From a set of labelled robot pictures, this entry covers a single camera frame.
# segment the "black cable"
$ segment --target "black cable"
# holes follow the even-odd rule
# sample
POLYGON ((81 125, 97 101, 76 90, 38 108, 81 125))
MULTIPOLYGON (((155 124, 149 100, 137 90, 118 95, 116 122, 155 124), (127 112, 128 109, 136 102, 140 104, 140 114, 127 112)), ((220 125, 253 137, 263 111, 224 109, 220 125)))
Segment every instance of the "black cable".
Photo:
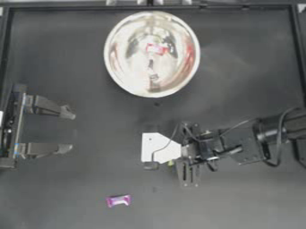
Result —
POLYGON ((195 135, 193 133, 191 132, 189 128, 187 127, 187 124, 184 123, 184 126, 183 126, 184 130, 187 131, 187 134, 188 136, 191 137, 191 139, 196 142, 204 142, 204 141, 208 141, 208 140, 212 140, 213 138, 205 138, 203 140, 200 140, 195 135))
POLYGON ((152 154, 151 154, 151 161, 153 161, 153 155, 155 155, 155 153, 159 152, 159 151, 161 151, 163 149, 165 149, 165 148, 168 147, 171 141, 172 141, 172 139, 173 139, 173 137, 175 137, 176 129, 177 129, 177 126, 179 126, 179 125, 180 125, 180 123, 175 126, 175 129, 173 129, 173 131, 172 131, 172 135, 171 135, 171 138, 169 138, 167 144, 165 144, 161 148, 156 149, 156 150, 152 152, 152 154))
POLYGON ((232 131, 233 129, 236 129, 239 126, 255 121, 256 118, 253 119, 248 119, 248 120, 244 120, 241 122, 239 122, 237 124, 235 124, 229 129, 225 129, 221 133, 220 133, 220 137, 223 137, 229 131, 232 131))
POLYGON ((302 168, 306 169, 306 165, 300 161, 298 161, 298 163, 300 164, 302 168))
POLYGON ((273 164, 272 162, 269 162, 268 160, 264 160, 263 162, 265 163, 265 165, 271 166, 271 167, 278 167, 280 165, 282 162, 282 129, 283 129, 283 122, 284 119, 287 117, 287 115, 298 110, 299 108, 294 107, 290 108, 288 110, 286 110, 279 119, 278 119, 278 136, 276 136, 276 163, 273 164))

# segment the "white bracket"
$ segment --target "white bracket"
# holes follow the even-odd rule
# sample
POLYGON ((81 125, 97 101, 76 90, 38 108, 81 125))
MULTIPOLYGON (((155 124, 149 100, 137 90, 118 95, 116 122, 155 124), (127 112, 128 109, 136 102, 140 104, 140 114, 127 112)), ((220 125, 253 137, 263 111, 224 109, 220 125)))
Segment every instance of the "white bracket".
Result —
POLYGON ((141 134, 141 162, 152 160, 159 164, 181 157, 181 145, 157 132, 141 134))
POLYGON ((192 0, 181 0, 181 5, 192 5, 192 0))
POLYGON ((4 112, 0 111, 0 127, 2 127, 4 112))
POLYGON ((117 4, 117 0, 106 0, 106 6, 113 6, 117 4))
POLYGON ((164 0, 153 0, 153 5, 164 5, 164 0))

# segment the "purple object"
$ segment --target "purple object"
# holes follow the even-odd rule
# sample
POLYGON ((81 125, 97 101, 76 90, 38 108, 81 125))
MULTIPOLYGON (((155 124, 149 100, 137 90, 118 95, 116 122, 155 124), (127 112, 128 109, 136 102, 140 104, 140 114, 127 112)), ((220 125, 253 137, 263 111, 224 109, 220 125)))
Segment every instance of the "purple object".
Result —
POLYGON ((106 197, 108 207, 112 208, 118 204, 125 204, 127 206, 131 204, 131 196, 116 196, 116 197, 106 197))

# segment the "metal bowl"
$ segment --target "metal bowl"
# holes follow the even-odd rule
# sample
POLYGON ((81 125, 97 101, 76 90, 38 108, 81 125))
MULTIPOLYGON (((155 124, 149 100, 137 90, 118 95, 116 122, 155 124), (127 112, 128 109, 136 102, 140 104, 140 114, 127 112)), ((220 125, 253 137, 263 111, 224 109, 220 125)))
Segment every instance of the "metal bowl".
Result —
POLYGON ((159 98, 189 82, 199 64, 192 29, 172 14, 140 12, 108 34, 104 61, 113 81, 131 94, 159 98))

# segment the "black surface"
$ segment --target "black surface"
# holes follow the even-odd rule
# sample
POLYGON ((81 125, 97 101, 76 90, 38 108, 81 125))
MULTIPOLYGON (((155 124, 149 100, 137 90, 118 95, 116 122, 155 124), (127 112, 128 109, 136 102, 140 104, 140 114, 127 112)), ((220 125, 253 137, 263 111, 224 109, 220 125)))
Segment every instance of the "black surface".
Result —
POLYGON ((108 32, 131 13, 14 13, 6 77, 77 116, 26 117, 24 140, 74 149, 0 174, 0 228, 302 228, 306 172, 290 154, 278 169, 220 162, 192 191, 179 189, 168 168, 148 172, 140 163, 147 123, 168 132, 180 120, 220 128, 302 105, 287 11, 173 12, 197 35, 200 67, 159 99, 123 91, 102 62, 108 32), (131 206, 108 209, 105 197, 125 193, 131 206))

